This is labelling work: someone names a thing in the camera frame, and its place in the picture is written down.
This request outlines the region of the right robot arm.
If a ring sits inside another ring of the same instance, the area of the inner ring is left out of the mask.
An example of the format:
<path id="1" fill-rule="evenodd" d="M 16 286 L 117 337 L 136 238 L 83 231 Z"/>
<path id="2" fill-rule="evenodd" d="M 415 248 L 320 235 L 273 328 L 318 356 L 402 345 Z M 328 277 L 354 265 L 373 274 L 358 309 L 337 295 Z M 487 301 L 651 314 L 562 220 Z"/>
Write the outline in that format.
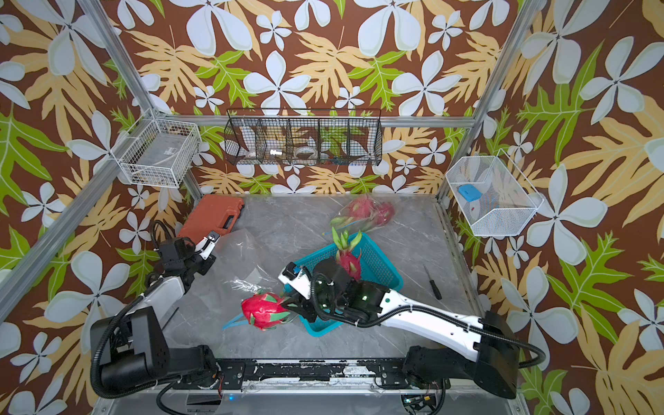
<path id="1" fill-rule="evenodd" d="M 312 322 L 333 321 L 359 329 L 385 326 L 437 343 L 435 349 L 409 349 L 402 371 L 412 385 L 467 379 L 495 396 L 513 399 L 519 371 L 546 358 L 541 348 L 519 341 L 494 312 L 465 316 L 442 311 L 385 285 L 356 280 L 334 259 L 313 269 L 289 263 L 278 279 L 292 294 L 287 307 Z"/>

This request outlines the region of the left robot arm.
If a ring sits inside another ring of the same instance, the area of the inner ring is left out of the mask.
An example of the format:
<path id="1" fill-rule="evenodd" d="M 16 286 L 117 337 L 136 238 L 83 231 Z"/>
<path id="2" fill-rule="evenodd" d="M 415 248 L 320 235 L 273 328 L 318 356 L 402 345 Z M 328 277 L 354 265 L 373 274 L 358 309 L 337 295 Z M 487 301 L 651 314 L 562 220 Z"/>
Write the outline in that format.
<path id="1" fill-rule="evenodd" d="M 116 315 L 91 328 L 91 386 L 98 396 L 119 399 L 160 384 L 200 388 L 218 382 L 219 366 L 210 347 L 172 349 L 163 326 L 168 311 L 190 290 L 196 275 L 214 264 L 219 233 L 195 243 L 177 237 L 162 221 L 153 221 L 150 237 L 160 266 L 146 290 Z"/>

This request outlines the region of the zip-top bag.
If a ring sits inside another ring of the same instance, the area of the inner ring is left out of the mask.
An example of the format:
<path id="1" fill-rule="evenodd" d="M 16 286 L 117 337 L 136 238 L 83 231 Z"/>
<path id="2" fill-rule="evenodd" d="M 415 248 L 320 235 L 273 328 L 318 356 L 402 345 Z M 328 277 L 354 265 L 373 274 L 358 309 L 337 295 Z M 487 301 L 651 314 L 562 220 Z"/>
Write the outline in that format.
<path id="1" fill-rule="evenodd" d="M 392 202 L 382 202 L 369 195 L 361 195 L 330 220 L 330 227 L 337 233 L 365 233 L 387 226 L 395 214 L 396 209 Z"/>
<path id="2" fill-rule="evenodd" d="M 278 281 L 282 263 L 271 262 L 271 254 L 246 230 L 219 238 L 213 254 L 215 261 L 206 276 L 204 292 L 211 296 L 206 304 L 223 322 L 223 330 L 252 326 L 242 314 L 243 300 L 264 292 L 280 297 L 289 293 Z M 290 322 L 299 318 L 291 313 Z"/>

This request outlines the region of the dragon fruit bag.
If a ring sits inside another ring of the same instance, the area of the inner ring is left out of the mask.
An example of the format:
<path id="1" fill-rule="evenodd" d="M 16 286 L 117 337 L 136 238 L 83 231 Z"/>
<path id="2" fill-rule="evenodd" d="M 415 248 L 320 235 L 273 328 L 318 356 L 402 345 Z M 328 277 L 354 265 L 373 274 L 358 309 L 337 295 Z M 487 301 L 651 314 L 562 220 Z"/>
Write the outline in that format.
<path id="1" fill-rule="evenodd" d="M 330 226 L 337 230 L 359 225 L 372 218 L 375 201 L 368 195 L 354 198 L 339 214 L 330 221 Z"/>
<path id="2" fill-rule="evenodd" d="M 292 313 L 283 306 L 284 302 L 283 297 L 264 292 L 243 300 L 241 310 L 250 325 L 259 330 L 269 330 L 292 320 Z"/>
<path id="3" fill-rule="evenodd" d="M 361 279 L 361 254 L 354 255 L 354 249 L 361 243 L 363 233 L 359 231 L 350 238 L 348 231 L 342 233 L 332 228 L 333 242 L 337 248 L 335 261 L 356 281 Z"/>
<path id="4" fill-rule="evenodd" d="M 372 224 L 374 227 L 382 227 L 387 225 L 395 216 L 395 207 L 391 202 L 377 202 L 375 204 L 375 217 Z"/>

